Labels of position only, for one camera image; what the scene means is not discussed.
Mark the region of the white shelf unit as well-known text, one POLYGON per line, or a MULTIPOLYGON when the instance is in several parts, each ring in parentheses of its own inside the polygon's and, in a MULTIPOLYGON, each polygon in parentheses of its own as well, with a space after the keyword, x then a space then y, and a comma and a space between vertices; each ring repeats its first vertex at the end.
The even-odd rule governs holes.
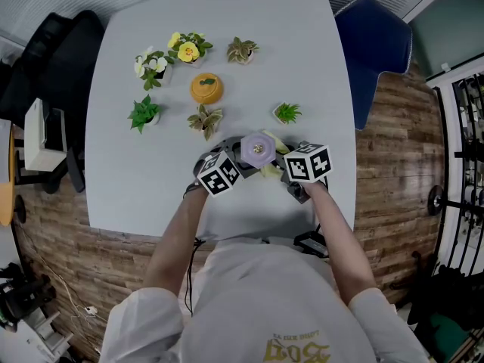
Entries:
POLYGON ((46 317, 41 309, 37 309, 18 323, 20 338, 40 354, 42 363, 60 363, 61 358, 69 357, 73 333, 61 334, 52 325, 60 314, 56 311, 46 317))

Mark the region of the person's right forearm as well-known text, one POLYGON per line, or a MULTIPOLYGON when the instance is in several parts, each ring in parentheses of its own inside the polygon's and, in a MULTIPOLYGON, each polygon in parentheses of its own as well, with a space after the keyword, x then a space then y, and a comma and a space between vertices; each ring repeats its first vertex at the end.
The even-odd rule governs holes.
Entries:
POLYGON ((319 182, 303 187, 312 199, 341 299, 348 305, 359 293, 377 286, 371 265, 326 187, 319 182))

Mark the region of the yellow flower potted plant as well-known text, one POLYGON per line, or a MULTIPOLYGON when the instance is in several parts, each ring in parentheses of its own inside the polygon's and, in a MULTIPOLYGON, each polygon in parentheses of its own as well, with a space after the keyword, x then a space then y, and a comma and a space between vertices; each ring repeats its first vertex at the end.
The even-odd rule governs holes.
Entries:
POLYGON ((196 67, 205 57, 213 44, 205 40, 202 33, 174 32, 167 44, 168 58, 196 67))

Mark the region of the black bag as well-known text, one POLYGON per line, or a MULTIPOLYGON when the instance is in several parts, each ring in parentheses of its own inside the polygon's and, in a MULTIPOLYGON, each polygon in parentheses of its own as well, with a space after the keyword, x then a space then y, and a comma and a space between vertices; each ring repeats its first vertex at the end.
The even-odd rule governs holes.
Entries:
POLYGON ((465 275, 446 265, 433 276, 424 271, 410 292, 410 303, 410 325, 438 313, 462 330, 484 327, 484 271, 465 275))

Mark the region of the white printer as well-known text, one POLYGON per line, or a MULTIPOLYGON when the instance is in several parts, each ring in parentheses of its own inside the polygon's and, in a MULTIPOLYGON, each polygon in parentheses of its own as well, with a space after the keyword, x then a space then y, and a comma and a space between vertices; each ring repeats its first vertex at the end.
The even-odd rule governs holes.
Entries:
POLYGON ((35 99, 24 122, 25 168, 53 172, 66 157, 64 112, 51 109, 40 98, 35 99))

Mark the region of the large-leaved variegated potted plant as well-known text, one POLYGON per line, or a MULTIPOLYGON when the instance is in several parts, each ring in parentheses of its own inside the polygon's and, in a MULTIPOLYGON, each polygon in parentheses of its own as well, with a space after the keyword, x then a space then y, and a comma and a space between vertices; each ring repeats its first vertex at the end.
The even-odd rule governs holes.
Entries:
POLYGON ((203 134, 206 141, 215 134, 219 122, 223 118, 222 109, 210 110, 205 104, 197 107, 197 112, 187 118, 189 127, 203 134))

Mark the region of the yellow knitted cloth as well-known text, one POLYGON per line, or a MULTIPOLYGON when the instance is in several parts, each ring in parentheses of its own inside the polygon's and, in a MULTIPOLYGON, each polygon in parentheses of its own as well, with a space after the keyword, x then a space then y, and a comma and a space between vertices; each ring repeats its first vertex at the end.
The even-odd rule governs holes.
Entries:
MULTIPOLYGON (((285 154, 288 154, 290 152, 289 148, 277 136, 275 136, 274 134, 272 134, 271 132, 269 132, 267 130, 263 130, 262 132, 275 140, 275 150, 276 150, 277 154, 285 155, 285 154)), ((263 166, 260 169, 260 173, 265 178, 268 178, 268 177, 278 177, 278 178, 280 178, 284 173, 284 169, 282 168, 281 164, 278 164, 278 163, 273 164, 272 163, 272 164, 268 164, 266 166, 263 166)))

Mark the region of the green round bin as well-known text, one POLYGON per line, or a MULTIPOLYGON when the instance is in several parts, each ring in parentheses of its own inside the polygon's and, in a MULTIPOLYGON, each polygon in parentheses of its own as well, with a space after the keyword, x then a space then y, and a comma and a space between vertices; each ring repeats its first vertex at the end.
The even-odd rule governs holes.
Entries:
POLYGON ((468 338, 468 331, 463 330, 450 318, 434 313, 430 316, 432 340, 436 348, 444 355, 453 354, 468 338))

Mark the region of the person's white shirt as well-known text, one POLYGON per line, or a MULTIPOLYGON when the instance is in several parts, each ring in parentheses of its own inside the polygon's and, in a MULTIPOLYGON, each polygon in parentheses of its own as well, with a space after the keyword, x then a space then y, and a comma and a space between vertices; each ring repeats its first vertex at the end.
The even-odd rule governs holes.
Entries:
POLYGON ((136 290, 111 310, 99 363, 428 363, 380 290, 344 303, 329 273, 286 246, 216 247, 188 323, 174 293, 136 290))

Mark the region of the frosted glass door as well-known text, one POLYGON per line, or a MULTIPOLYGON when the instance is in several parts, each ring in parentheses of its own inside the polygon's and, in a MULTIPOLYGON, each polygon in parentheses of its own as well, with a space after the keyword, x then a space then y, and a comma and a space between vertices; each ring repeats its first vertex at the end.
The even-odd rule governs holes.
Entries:
POLYGON ((414 59, 427 78, 484 54, 484 0, 434 0, 410 26, 414 59))

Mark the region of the small variegated potted plant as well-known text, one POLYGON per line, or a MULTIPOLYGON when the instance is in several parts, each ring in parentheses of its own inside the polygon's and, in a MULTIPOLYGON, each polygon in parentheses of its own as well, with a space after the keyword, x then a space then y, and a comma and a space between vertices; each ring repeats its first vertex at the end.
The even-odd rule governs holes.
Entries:
POLYGON ((251 40, 242 41, 235 36, 233 41, 228 45, 227 58, 228 62, 237 62, 238 64, 248 64, 259 50, 259 46, 251 40))

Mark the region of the white flower potted plant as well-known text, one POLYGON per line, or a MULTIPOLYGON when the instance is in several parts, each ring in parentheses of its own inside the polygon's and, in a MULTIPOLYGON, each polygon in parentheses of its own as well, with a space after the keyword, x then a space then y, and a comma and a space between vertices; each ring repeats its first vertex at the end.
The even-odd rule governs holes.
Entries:
POLYGON ((143 89, 150 91, 170 83, 173 64, 172 57, 150 46, 135 57, 134 71, 135 75, 144 82, 143 89))

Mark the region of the black office chair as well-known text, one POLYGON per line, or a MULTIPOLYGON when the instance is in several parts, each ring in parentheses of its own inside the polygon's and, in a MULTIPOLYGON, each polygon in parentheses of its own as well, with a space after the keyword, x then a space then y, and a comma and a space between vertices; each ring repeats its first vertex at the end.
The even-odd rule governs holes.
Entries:
POLYGON ((25 79, 21 61, 12 66, 0 59, 0 119, 23 125, 25 107, 25 79))
POLYGON ((104 28, 93 11, 81 11, 73 19, 50 13, 21 57, 33 97, 50 111, 64 112, 67 156, 76 159, 71 179, 78 192, 85 188, 79 155, 84 151, 88 100, 103 37, 104 28))

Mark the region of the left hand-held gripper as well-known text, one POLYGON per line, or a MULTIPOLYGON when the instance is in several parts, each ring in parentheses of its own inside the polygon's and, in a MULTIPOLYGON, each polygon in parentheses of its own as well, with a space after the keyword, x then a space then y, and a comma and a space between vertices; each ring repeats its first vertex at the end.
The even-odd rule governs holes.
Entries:
POLYGON ((241 136, 226 138, 219 143, 221 151, 203 154, 196 162, 194 174, 212 197, 218 197, 237 187, 244 178, 259 172, 248 163, 236 165, 234 156, 240 155, 241 136))

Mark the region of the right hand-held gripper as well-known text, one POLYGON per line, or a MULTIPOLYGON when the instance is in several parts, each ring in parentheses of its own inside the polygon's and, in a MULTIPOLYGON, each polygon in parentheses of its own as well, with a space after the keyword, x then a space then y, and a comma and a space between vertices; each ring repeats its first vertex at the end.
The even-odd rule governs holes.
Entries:
POLYGON ((281 181, 288 193, 300 204, 310 199, 303 184, 322 183, 328 188, 327 176, 333 170, 327 145, 303 141, 299 147, 283 155, 281 181))

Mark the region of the green leafy potted plant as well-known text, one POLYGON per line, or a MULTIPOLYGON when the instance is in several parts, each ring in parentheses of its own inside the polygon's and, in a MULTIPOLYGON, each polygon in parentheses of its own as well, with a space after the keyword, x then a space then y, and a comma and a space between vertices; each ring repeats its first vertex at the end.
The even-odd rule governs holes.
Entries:
POLYGON ((162 107, 152 102, 151 96, 146 95, 141 101, 133 101, 134 108, 128 116, 131 129, 137 129, 141 134, 146 125, 155 124, 160 118, 162 107))

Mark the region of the yellow round table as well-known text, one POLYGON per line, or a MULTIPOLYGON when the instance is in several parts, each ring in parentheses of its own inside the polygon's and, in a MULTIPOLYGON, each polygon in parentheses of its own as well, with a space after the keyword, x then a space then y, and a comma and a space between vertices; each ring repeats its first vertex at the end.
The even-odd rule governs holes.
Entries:
POLYGON ((0 128, 0 225, 10 225, 14 216, 15 147, 12 126, 0 128))

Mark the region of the black metal railing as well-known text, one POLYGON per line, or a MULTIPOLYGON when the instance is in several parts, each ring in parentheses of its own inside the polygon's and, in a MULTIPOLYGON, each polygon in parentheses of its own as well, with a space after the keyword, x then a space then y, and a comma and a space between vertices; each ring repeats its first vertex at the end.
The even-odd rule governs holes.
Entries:
MULTIPOLYGON (((435 87, 444 132, 443 187, 449 200, 484 207, 484 71, 435 87)), ((450 206, 440 219, 436 266, 484 271, 484 215, 450 206)))

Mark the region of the spiky green potted plant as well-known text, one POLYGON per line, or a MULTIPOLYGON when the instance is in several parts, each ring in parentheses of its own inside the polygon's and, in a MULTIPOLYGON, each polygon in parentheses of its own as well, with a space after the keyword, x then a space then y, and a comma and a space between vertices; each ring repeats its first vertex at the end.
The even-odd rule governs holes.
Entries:
POLYGON ((284 125, 295 123, 297 117, 302 115, 298 104, 289 104, 285 102, 279 104, 273 110, 273 114, 275 118, 284 125))

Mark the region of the blue chair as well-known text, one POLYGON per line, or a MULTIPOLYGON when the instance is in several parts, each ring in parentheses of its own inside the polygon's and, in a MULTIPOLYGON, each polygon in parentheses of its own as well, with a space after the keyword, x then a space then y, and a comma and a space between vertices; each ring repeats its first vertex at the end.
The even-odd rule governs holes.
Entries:
POLYGON ((353 0, 334 16, 349 84, 355 128, 365 128, 379 77, 405 74, 411 64, 411 27, 375 0, 353 0))

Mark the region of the person's left forearm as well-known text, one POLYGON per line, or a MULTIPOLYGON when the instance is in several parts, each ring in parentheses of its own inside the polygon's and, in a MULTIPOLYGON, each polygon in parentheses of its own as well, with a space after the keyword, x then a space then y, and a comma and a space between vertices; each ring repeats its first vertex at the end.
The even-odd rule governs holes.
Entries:
POLYGON ((207 197, 203 188, 186 193, 155 247, 144 277, 144 287, 165 289, 175 295, 179 293, 207 197))

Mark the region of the orange pumpkin-shaped jar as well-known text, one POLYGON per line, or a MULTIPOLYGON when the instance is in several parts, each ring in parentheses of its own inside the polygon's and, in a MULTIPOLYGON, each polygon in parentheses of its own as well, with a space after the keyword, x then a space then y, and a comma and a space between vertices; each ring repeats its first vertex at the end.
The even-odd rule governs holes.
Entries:
POLYGON ((214 104, 222 99, 223 92, 222 80, 212 73, 201 73, 190 84, 191 96, 198 104, 214 104))

